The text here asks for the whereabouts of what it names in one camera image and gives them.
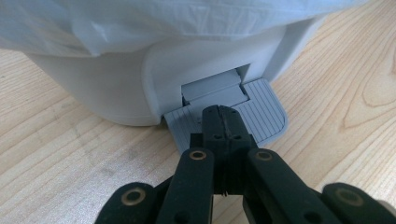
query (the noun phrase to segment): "metal screw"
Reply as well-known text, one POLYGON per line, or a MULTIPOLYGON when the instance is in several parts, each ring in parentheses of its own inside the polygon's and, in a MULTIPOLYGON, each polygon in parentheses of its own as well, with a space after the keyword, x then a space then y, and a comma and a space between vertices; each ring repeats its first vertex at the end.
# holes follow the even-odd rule
POLYGON ((359 207, 364 204, 363 198, 349 189, 337 189, 335 191, 335 196, 343 203, 359 207))
POLYGON ((266 151, 259 151, 256 153, 256 159, 261 161, 270 161, 272 159, 272 155, 266 151))
POLYGON ((121 196, 121 202, 127 206, 137 205, 146 198, 146 192, 141 188, 129 189, 121 196))
POLYGON ((190 158, 192 158, 195 161, 201 161, 204 158, 206 158, 206 153, 204 153, 201 150, 195 150, 190 153, 190 158))

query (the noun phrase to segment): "wooden table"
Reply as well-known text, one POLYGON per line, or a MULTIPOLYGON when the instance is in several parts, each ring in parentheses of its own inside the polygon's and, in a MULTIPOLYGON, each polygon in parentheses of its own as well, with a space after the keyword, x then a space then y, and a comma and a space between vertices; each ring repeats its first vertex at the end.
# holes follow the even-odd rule
MULTIPOLYGON (((289 114, 267 146, 320 190, 355 185, 396 206, 396 2, 332 14, 274 90, 289 114)), ((92 223, 118 187, 157 185, 179 159, 164 122, 103 120, 18 52, 0 51, 0 223, 92 223)), ((246 223, 216 197, 215 223, 246 223)))

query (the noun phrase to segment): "white plastic bag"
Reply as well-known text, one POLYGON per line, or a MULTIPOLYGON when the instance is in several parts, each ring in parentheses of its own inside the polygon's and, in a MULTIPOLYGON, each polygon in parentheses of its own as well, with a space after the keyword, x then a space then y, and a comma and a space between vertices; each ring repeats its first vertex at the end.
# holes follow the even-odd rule
POLYGON ((235 40, 365 0, 0 0, 0 48, 67 57, 235 40))

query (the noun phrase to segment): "black plastic linkage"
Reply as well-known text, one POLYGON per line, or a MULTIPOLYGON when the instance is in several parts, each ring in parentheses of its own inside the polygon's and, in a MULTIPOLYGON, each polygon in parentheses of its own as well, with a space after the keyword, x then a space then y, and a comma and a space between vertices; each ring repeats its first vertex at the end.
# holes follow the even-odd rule
POLYGON ((257 148, 229 107, 205 109, 203 132, 192 133, 190 144, 173 177, 156 188, 123 186, 96 223, 211 223, 213 194, 237 194, 250 223, 396 224, 360 189, 341 183, 322 194, 310 189, 274 151, 257 148))

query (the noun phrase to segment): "white plastic object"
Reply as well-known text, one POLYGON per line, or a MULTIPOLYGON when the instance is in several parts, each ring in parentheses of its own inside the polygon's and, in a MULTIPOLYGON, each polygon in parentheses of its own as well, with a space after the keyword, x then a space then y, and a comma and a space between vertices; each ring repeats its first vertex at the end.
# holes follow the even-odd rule
POLYGON ((26 55, 101 117, 120 124, 155 125, 163 114, 182 107, 182 85, 234 68, 242 83, 276 79, 323 18, 235 41, 171 38, 131 53, 95 58, 26 55))
POLYGON ((2 0, 0 48, 96 57, 172 38, 238 40, 365 1, 2 0))

